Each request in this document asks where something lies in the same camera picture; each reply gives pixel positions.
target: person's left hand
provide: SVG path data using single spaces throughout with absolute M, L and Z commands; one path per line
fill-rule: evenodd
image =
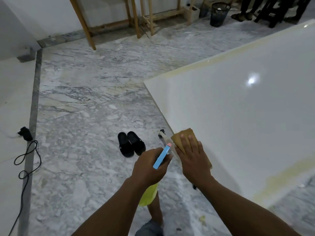
M 130 178 L 146 188 L 158 183 L 166 174 L 167 167 L 173 157 L 170 154 L 166 155 L 159 168 L 154 169 L 153 165 L 162 151 L 163 148 L 159 147 L 142 153 L 134 165 L 134 169 Z

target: white floor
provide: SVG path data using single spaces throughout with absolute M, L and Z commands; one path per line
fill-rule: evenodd
M 16 156 L 25 153 L 23 138 L 11 139 L 21 127 L 29 127 L 35 61 L 0 61 L 0 229 L 8 235 L 20 210 L 23 181 L 18 178 L 24 163 L 15 166 Z M 17 235 L 18 223 L 12 236 Z

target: foot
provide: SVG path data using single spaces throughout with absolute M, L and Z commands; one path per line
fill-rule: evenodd
M 157 222 L 159 226 L 162 226 L 163 215 L 160 207 L 160 199 L 158 197 L 158 192 L 152 203 L 148 205 L 148 210 L 151 214 L 152 220 Z
M 251 21 L 251 20 L 253 19 L 253 13 L 251 13 L 251 12 L 246 13 L 246 14 L 245 14 L 245 18 L 246 18 L 247 20 Z
M 299 19 L 297 19 L 296 17 L 286 17 L 283 19 L 285 22 L 291 23 L 296 25 L 299 22 Z
M 231 15 L 232 19 L 237 20 L 239 22 L 246 21 L 245 15 L 242 13 Z

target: hand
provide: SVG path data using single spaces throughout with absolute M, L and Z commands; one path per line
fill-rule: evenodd
M 154 169 L 153 165 L 162 151 L 163 148 L 159 147 L 142 153 L 135 162 L 131 178 L 145 188 L 158 183 L 166 174 L 167 167 L 173 157 L 170 154 L 166 155 L 159 168 Z
M 201 182 L 207 180 L 207 178 L 211 176 L 208 157 L 203 150 L 201 142 L 198 142 L 198 145 L 196 145 L 192 136 L 188 136 L 191 147 L 187 143 L 183 134 L 180 135 L 180 140 L 186 154 L 184 154 L 177 146 L 175 146 L 175 150 L 181 160 L 183 174 L 191 183 L 199 187 Z

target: gray floor border strip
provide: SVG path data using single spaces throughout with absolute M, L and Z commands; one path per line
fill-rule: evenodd
M 39 83 L 42 67 L 42 49 L 37 51 L 36 63 L 35 63 L 35 75 L 31 105 L 31 115 L 29 130 L 35 139 L 36 137 L 36 123 L 37 123 L 37 110 L 38 110 L 38 97 L 39 97 Z M 33 170 L 34 152 L 26 156 L 24 170 L 31 172 Z M 23 180 L 23 187 L 26 184 L 26 178 Z M 32 187 L 32 175 L 29 177 L 29 182 L 25 188 L 23 196 L 23 210 L 19 218 L 18 236 L 28 236 L 28 220 L 30 216 L 31 206 L 31 187 Z

